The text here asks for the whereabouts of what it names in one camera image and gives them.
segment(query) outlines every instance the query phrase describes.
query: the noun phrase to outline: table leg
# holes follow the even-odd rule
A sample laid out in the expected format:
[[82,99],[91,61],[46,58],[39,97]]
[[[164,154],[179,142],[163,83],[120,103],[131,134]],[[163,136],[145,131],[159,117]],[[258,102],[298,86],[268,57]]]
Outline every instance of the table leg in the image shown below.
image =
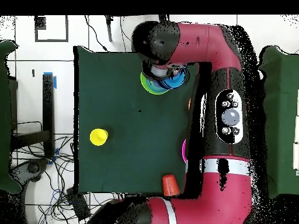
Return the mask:
[[108,38],[109,38],[109,41],[112,42],[111,21],[113,20],[113,17],[110,15],[105,15],[105,18],[106,18],[106,24],[107,24]]

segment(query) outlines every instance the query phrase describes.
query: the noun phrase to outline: red cup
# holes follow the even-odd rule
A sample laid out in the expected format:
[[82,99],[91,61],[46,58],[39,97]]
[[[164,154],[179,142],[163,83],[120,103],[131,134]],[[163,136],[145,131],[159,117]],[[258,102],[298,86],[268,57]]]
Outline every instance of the red cup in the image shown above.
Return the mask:
[[163,176],[162,181],[164,196],[171,197],[180,193],[178,184],[173,174]]

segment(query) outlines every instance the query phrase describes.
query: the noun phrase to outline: electrical wire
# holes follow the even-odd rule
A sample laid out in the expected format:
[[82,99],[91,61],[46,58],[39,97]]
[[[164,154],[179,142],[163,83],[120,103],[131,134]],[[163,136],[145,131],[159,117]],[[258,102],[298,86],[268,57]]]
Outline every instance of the electrical wire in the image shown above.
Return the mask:
[[131,41],[129,38],[128,38],[128,36],[126,36],[126,34],[124,33],[124,30],[123,30],[123,27],[121,26],[121,21],[120,21],[120,29],[121,29],[121,32],[124,34],[124,36],[129,40],[129,41]]
[[87,26],[89,26],[89,27],[93,30],[93,32],[95,33],[95,35],[96,35],[96,41],[102,46],[102,48],[103,48],[105,51],[110,52],[110,51],[107,50],[107,48],[106,48],[105,46],[103,46],[103,45],[99,42],[99,40],[98,40],[98,35],[96,34],[96,30],[95,30],[95,29],[88,23],[86,15],[85,15],[84,17],[85,17]]
[[[67,195],[64,192],[64,190],[65,190],[65,181],[64,181],[64,178],[63,178],[63,173],[65,171],[73,172],[73,170],[68,170],[66,167],[68,166],[69,163],[74,163],[74,156],[73,155],[68,155],[68,154],[65,154],[65,153],[61,152],[62,148],[65,147],[70,142],[70,140],[72,140],[73,138],[74,138],[74,136],[62,136],[60,138],[55,139],[55,141],[62,140],[62,144],[58,148],[57,155],[55,155],[53,157],[53,158],[56,158],[56,160],[57,159],[63,160],[62,164],[59,165],[56,162],[56,160],[51,159],[51,161],[54,163],[55,169],[57,171],[58,189],[54,189],[52,178],[47,173],[47,171],[45,171],[45,174],[47,175],[47,177],[49,179],[49,182],[50,182],[50,187],[53,190],[53,194],[52,194],[52,198],[51,198],[51,201],[50,201],[50,204],[49,204],[50,206],[46,210],[44,210],[41,207],[41,205],[37,206],[39,211],[42,214],[38,224],[51,224],[51,222],[53,222],[53,221],[64,221],[67,224],[69,224],[68,221],[73,220],[73,219],[78,219],[76,214],[75,215],[67,215],[69,211],[73,212],[74,209],[71,205],[71,202],[68,202]],[[28,154],[28,155],[33,155],[34,157],[38,157],[38,158],[44,158],[45,156],[41,155],[41,153],[44,152],[43,144],[41,143],[40,145],[41,145],[42,148],[38,147],[38,146],[30,145],[30,146],[27,147],[28,150],[22,148],[23,151],[18,151],[18,152]],[[70,145],[72,154],[74,154],[74,150],[73,150],[74,143],[71,142],[69,145]],[[41,151],[35,151],[34,152],[34,151],[32,151],[32,148],[36,148],[36,149],[39,149]],[[122,194],[119,194],[119,193],[116,193],[116,194],[117,194],[118,198],[119,198],[119,195],[121,196],[121,198],[123,198]],[[96,199],[96,197],[95,197],[95,200],[99,205],[91,208],[90,210],[93,210],[96,207],[102,206],[104,202],[112,200],[112,198],[104,200],[101,203]]]
[[123,28],[121,26],[121,17],[119,18],[119,20],[120,20],[121,37],[123,38],[123,43],[124,43],[124,36],[123,36],[124,32],[123,32]]

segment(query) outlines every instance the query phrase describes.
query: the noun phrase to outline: round button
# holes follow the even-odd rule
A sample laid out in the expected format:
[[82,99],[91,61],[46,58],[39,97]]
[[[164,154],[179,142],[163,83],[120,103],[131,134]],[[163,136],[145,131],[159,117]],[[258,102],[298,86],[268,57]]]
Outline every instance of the round button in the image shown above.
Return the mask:
[[239,130],[237,127],[234,127],[234,128],[232,129],[232,131],[233,131],[233,133],[234,133],[235,135],[238,135],[239,132],[240,132],[240,130]]
[[235,109],[226,109],[222,113],[222,121],[224,124],[229,126],[234,126],[239,123],[240,121],[240,115]]
[[227,128],[227,127],[223,127],[222,128],[222,133],[225,134],[225,135],[228,135],[231,133],[231,129],[230,128]]
[[222,102],[222,106],[223,107],[229,107],[230,106],[230,102],[229,101],[224,101],[224,102]]
[[231,103],[231,105],[232,105],[232,107],[234,107],[234,108],[238,107],[238,103],[235,102],[235,101],[233,101],[233,102]]
[[227,98],[228,98],[229,100],[232,100],[232,98],[234,98],[234,95],[233,95],[232,93],[228,93],[228,94],[227,94]]

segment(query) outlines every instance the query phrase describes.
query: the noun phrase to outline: white floor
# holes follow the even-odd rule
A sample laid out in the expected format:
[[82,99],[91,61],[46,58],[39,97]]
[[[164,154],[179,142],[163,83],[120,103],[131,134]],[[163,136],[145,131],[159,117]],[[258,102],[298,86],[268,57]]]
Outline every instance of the white floor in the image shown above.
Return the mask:
[[[65,16],[46,16],[47,30],[39,30],[40,39],[64,39]],[[8,57],[8,68],[12,76],[19,82],[18,89],[18,122],[42,122],[42,84],[41,75],[52,72],[57,77],[55,89],[55,138],[72,137],[74,117],[74,67],[73,46],[85,46],[92,51],[103,51],[95,39],[95,34],[88,27],[84,16],[68,16],[69,36],[67,43],[36,43],[34,41],[33,16],[0,16],[0,40],[15,40],[19,48]],[[129,16],[121,18],[124,33],[130,38],[133,29],[146,20],[158,20],[158,15]],[[196,22],[224,25],[240,25],[248,33],[252,45],[259,55],[267,45],[277,45],[287,53],[299,50],[299,15],[170,15],[174,22]],[[95,29],[98,40],[109,51],[131,51],[130,41],[121,35],[120,18],[112,21],[112,39],[109,42],[106,19],[104,16],[89,16],[89,24]],[[39,124],[22,124],[19,132],[38,131]],[[62,140],[56,142],[59,147]],[[61,151],[71,155],[69,145]],[[30,155],[18,152],[18,159],[13,165],[22,162]],[[63,176],[66,188],[73,186],[74,169],[72,163],[67,165]],[[57,171],[48,165],[47,173],[51,177],[52,186],[58,188]],[[42,213],[38,205],[46,210],[53,197],[53,190],[46,174],[38,183],[30,183],[26,194],[26,213],[29,224],[38,224]],[[112,198],[111,194],[88,194],[87,201],[92,212],[98,209],[99,203]]]

